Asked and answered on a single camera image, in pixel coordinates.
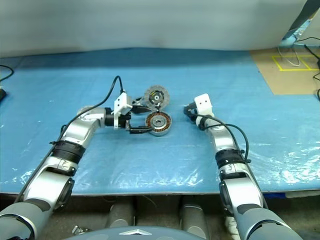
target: cardboard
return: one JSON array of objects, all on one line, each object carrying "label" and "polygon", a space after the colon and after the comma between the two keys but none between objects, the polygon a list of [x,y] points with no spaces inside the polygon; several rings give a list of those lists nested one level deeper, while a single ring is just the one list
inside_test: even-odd
[{"label": "cardboard", "polygon": [[[320,81],[313,79],[319,73],[317,59],[304,47],[296,47],[300,66],[292,66],[283,59],[276,48],[251,51],[251,56],[264,80],[275,95],[315,94]],[[311,48],[320,56],[320,49]],[[297,58],[289,48],[280,48],[283,56],[297,64]]]}]

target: wire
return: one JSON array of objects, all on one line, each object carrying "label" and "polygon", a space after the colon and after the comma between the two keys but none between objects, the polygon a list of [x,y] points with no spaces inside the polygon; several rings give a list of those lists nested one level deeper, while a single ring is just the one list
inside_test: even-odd
[{"label": "wire", "polygon": [[110,97],[112,91],[114,90],[114,87],[116,85],[116,82],[117,80],[119,80],[120,82],[120,92],[123,93],[124,92],[124,88],[123,88],[123,85],[122,85],[122,80],[121,80],[121,77],[120,76],[116,76],[114,79],[113,79],[113,82],[111,84],[111,87],[109,89],[109,92],[108,94],[106,95],[106,97],[101,101],[99,102],[98,104],[94,105],[94,106],[91,106],[89,108],[86,108],[85,110],[81,111],[80,113],[78,113],[74,118],[72,118],[67,124],[63,125],[60,129],[60,135],[59,137],[57,138],[56,141],[52,142],[53,146],[51,147],[51,149],[48,151],[48,153],[45,155],[45,157],[42,159],[42,161],[40,162],[40,164],[36,167],[36,169],[33,171],[32,175],[29,177],[28,181],[25,183],[25,185],[22,187],[21,191],[19,192],[18,196],[16,197],[16,199],[14,200],[14,203],[17,203],[20,201],[22,195],[24,194],[24,192],[26,191],[28,185],[31,183],[31,181],[34,179],[34,177],[36,176],[36,174],[38,173],[38,171],[41,169],[42,165],[45,163],[47,157],[49,157],[49,155],[52,153],[52,151],[54,150],[55,148],[55,145],[57,142],[59,142],[61,140],[61,138],[63,137],[63,135],[65,134],[66,130],[68,129],[68,127],[70,126],[70,124],[76,120],[78,117],[80,117],[82,114],[85,114],[86,112],[92,110],[92,109],[95,109],[97,107],[99,107],[100,105],[104,104],[108,98]]},{"label": "wire", "polygon": [[282,59],[285,59],[285,60],[286,60],[288,63],[290,63],[292,66],[294,66],[294,67],[299,67],[299,66],[301,65],[300,59],[299,59],[299,57],[298,57],[298,55],[297,55],[297,51],[296,51],[296,49],[295,49],[294,46],[292,47],[292,50],[293,50],[294,55],[295,55],[295,57],[296,57],[296,59],[297,59],[297,61],[298,61],[298,64],[295,64],[294,62],[292,62],[292,61],[290,61],[288,58],[286,58],[286,57],[280,52],[280,49],[279,49],[278,46],[276,47],[276,49],[278,50],[278,53],[279,53],[279,55],[281,56],[281,58],[282,58]]},{"label": "wire", "polygon": [[320,81],[320,78],[317,78],[317,76],[320,74],[320,72],[319,73],[317,73],[316,75],[314,75],[312,78],[313,79],[316,79],[316,80],[318,80],[318,81]]},{"label": "wire", "polygon": [[318,89],[318,91],[316,91],[316,96],[318,97],[318,99],[320,101],[320,88]]},{"label": "wire", "polygon": [[11,71],[9,75],[1,78],[1,79],[0,79],[0,82],[3,81],[3,80],[6,80],[6,79],[8,79],[8,78],[10,78],[10,77],[15,73],[15,71],[14,71],[11,67],[9,67],[9,66],[1,65],[1,64],[0,64],[0,67],[7,68],[7,69],[9,69],[9,70]]},{"label": "wire", "polygon": [[142,197],[146,198],[147,200],[149,200],[153,205],[154,207],[157,209],[158,208],[158,205],[155,203],[155,201],[153,201],[150,197],[148,196],[145,196],[145,195],[142,195]]},{"label": "wire", "polygon": [[320,57],[318,57],[313,51],[311,51],[311,49],[307,46],[307,45],[303,45],[305,47],[305,49],[307,49],[313,56],[315,56],[318,60],[320,60]]},{"label": "wire", "polygon": [[[248,159],[248,154],[249,154],[249,141],[248,141],[248,138],[245,134],[245,132],[240,128],[238,127],[237,125],[234,125],[234,124],[229,124],[229,123],[226,123],[225,125],[229,126],[229,127],[233,127],[235,129],[238,129],[239,132],[242,134],[243,138],[244,138],[244,141],[245,141],[245,154],[244,154],[244,160],[247,160]],[[211,125],[211,126],[207,126],[205,127],[204,129],[209,129],[209,128],[212,128],[212,127],[218,127],[218,126],[223,126],[222,124],[216,124],[216,125]]]},{"label": "wire", "polygon": [[233,138],[233,141],[234,141],[234,144],[236,145],[237,149],[240,150],[239,148],[239,145],[237,143],[237,140],[235,138],[235,135],[233,134],[233,132],[231,131],[231,129],[228,127],[233,127],[233,128],[236,128],[240,131],[240,133],[243,135],[243,138],[244,138],[244,141],[245,141],[245,156],[244,156],[244,164],[246,165],[246,167],[248,168],[248,171],[250,172],[251,176],[252,176],[252,179],[253,181],[255,182],[257,188],[259,189],[261,195],[262,195],[262,200],[263,200],[263,207],[266,208],[266,209],[269,209],[268,207],[268,204],[267,204],[267,201],[265,199],[265,196],[263,195],[262,191],[261,191],[261,188],[258,184],[258,181],[254,175],[254,173],[252,172],[249,164],[248,164],[248,154],[249,154],[249,141],[248,141],[248,138],[245,134],[245,132],[237,125],[234,125],[234,124],[229,124],[229,123],[224,123],[223,121],[221,121],[220,119],[216,118],[216,117],[213,117],[213,116],[208,116],[208,115],[201,115],[201,114],[191,114],[195,117],[203,117],[203,118],[207,118],[207,119],[211,119],[211,120],[214,120],[220,124],[216,124],[216,125],[211,125],[211,126],[207,126],[205,127],[205,129],[208,129],[208,128],[212,128],[212,127],[217,127],[217,126],[224,126],[230,133],[231,137]]},{"label": "wire", "polygon": [[320,38],[317,38],[317,37],[314,37],[314,36],[310,36],[310,37],[307,37],[307,38],[304,38],[304,39],[299,39],[299,40],[297,40],[296,42],[302,42],[302,41],[307,40],[307,39],[317,39],[317,40],[320,40]]}]

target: plastic sheet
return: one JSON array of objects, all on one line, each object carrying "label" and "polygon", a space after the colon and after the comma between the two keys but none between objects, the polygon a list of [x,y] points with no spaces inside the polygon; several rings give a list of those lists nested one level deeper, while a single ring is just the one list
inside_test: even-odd
[{"label": "plastic sheet", "polygon": [[[0,104],[3,193],[22,188],[60,126],[103,99],[115,75],[132,97],[155,84],[166,87],[171,130],[155,137],[99,129],[80,161],[75,194],[217,193],[210,138],[183,114],[203,93],[218,118],[246,132],[263,191],[319,188],[319,102],[312,95],[273,95],[248,52],[120,49],[4,58],[1,64],[16,70],[3,81],[9,94]],[[113,106],[117,94],[104,106]],[[143,125],[145,117],[134,115],[131,124]]]}]

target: yellow tape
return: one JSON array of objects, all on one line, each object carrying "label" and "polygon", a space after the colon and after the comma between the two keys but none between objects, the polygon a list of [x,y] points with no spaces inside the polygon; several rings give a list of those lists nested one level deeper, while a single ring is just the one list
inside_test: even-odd
[{"label": "yellow tape", "polygon": [[[296,57],[296,55],[286,55],[285,57],[289,57],[289,58],[293,58]],[[281,67],[281,65],[279,64],[279,62],[277,61],[276,58],[281,58],[281,56],[279,55],[274,55],[271,56],[272,60],[274,61],[274,63],[277,65],[277,67],[279,68],[280,72],[295,72],[295,71],[318,71],[317,68],[311,68],[303,59],[301,58],[308,58],[308,57],[315,57],[313,55],[299,55],[298,58],[300,59],[300,61],[305,65],[306,68],[290,68],[290,69],[284,69]]]}]

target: black cable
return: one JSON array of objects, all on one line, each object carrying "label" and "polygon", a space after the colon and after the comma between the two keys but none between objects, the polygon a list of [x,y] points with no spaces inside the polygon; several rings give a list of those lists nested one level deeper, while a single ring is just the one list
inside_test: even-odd
[{"label": "black cable", "polygon": [[9,75],[1,78],[1,79],[0,79],[0,82],[3,81],[3,80],[6,80],[6,79],[8,79],[8,78],[10,78],[10,77],[15,73],[15,71],[14,71],[11,67],[9,67],[9,66],[1,65],[1,64],[0,64],[0,67],[7,68],[7,69],[9,69],[9,70],[11,71]]},{"label": "black cable", "polygon": [[259,189],[261,195],[262,195],[262,200],[263,200],[263,207],[265,209],[269,209],[268,207],[268,204],[267,204],[267,201],[265,199],[265,196],[263,195],[262,191],[261,191],[261,188],[258,184],[258,181],[254,175],[254,173],[252,172],[249,164],[248,164],[248,154],[249,154],[249,141],[248,141],[248,138],[247,138],[247,135],[245,134],[245,132],[237,125],[234,125],[234,124],[229,124],[229,123],[224,123],[222,122],[220,119],[216,118],[216,117],[213,117],[213,116],[208,116],[208,115],[201,115],[201,114],[192,114],[193,116],[195,117],[203,117],[203,118],[207,118],[207,119],[211,119],[211,120],[214,120],[220,124],[216,124],[216,125],[211,125],[211,126],[207,126],[205,127],[205,129],[208,129],[208,128],[212,128],[212,127],[217,127],[217,126],[224,126],[230,133],[231,137],[233,138],[233,141],[234,141],[234,144],[236,145],[237,147],[237,150],[240,151],[240,148],[239,148],[239,145],[237,143],[237,140],[235,138],[235,135],[233,134],[233,132],[231,131],[231,129],[228,127],[233,127],[233,128],[236,128],[240,131],[240,133],[242,134],[243,138],[244,138],[244,141],[245,141],[245,156],[244,156],[244,164],[246,165],[246,167],[248,168],[249,172],[250,172],[250,175],[252,176],[253,178],[253,181],[255,182],[257,188]]},{"label": "black cable", "polygon": [[296,42],[302,42],[302,41],[307,40],[307,39],[317,39],[317,40],[320,40],[320,38],[317,38],[317,37],[314,37],[314,36],[310,36],[310,37],[307,37],[307,38],[304,38],[304,39],[299,39],[299,40],[297,40]]},{"label": "black cable", "polygon": [[313,51],[311,51],[311,49],[307,46],[304,45],[304,48],[307,49],[313,56],[315,56],[318,60],[320,60],[320,57],[318,57]]},{"label": "black cable", "polygon": [[318,99],[320,101],[320,88],[318,89],[318,91],[316,91],[316,96],[318,97]]},{"label": "black cable", "polygon": [[78,113],[74,118],[72,118],[67,124],[63,125],[60,129],[60,135],[59,137],[57,138],[57,140],[55,142],[52,142],[53,146],[51,147],[51,149],[48,151],[48,153],[45,155],[45,157],[42,159],[42,161],[40,162],[40,164],[36,167],[36,169],[33,171],[32,175],[29,177],[28,181],[25,183],[25,185],[22,187],[21,191],[19,192],[18,196],[16,197],[16,199],[14,200],[14,203],[17,203],[20,201],[22,195],[24,194],[24,192],[26,191],[28,185],[31,183],[31,181],[33,180],[33,178],[36,176],[36,174],[38,173],[38,171],[41,169],[42,165],[44,164],[44,162],[46,161],[47,157],[50,156],[50,154],[52,153],[52,151],[54,150],[55,148],[55,145],[57,142],[59,142],[61,140],[61,138],[63,137],[63,135],[65,134],[67,128],[70,126],[70,124],[76,120],[78,117],[80,117],[82,114],[85,114],[86,112],[92,110],[92,109],[95,109],[97,107],[99,107],[100,105],[104,104],[108,98],[110,97],[112,91],[114,90],[114,87],[116,85],[116,82],[117,80],[119,80],[120,82],[120,92],[123,93],[124,92],[124,88],[123,88],[123,85],[122,85],[122,80],[121,80],[121,77],[120,76],[116,76],[114,79],[113,79],[113,82],[111,84],[111,87],[109,89],[109,92],[108,94],[106,95],[106,97],[101,101],[99,102],[98,104],[94,105],[94,106],[91,106],[89,108],[86,108],[85,110],[83,110],[82,112]]},{"label": "black cable", "polygon": [[319,73],[317,73],[316,75],[314,75],[312,78],[313,79],[316,79],[316,80],[318,80],[318,81],[320,81],[320,78],[317,78],[317,76],[320,74],[320,72]]},{"label": "black cable", "polygon": [[[248,138],[245,134],[245,132],[240,128],[238,127],[237,125],[234,125],[234,124],[229,124],[229,123],[226,123],[225,125],[229,126],[229,127],[233,127],[235,129],[238,129],[239,132],[242,134],[243,138],[244,138],[244,141],[245,141],[245,154],[244,154],[244,160],[247,161],[248,159],[248,154],[249,154],[249,141],[248,141]],[[222,124],[216,124],[216,125],[211,125],[211,126],[207,126],[205,127],[204,129],[209,129],[209,128],[212,128],[212,127],[218,127],[218,126],[223,126]]]}]

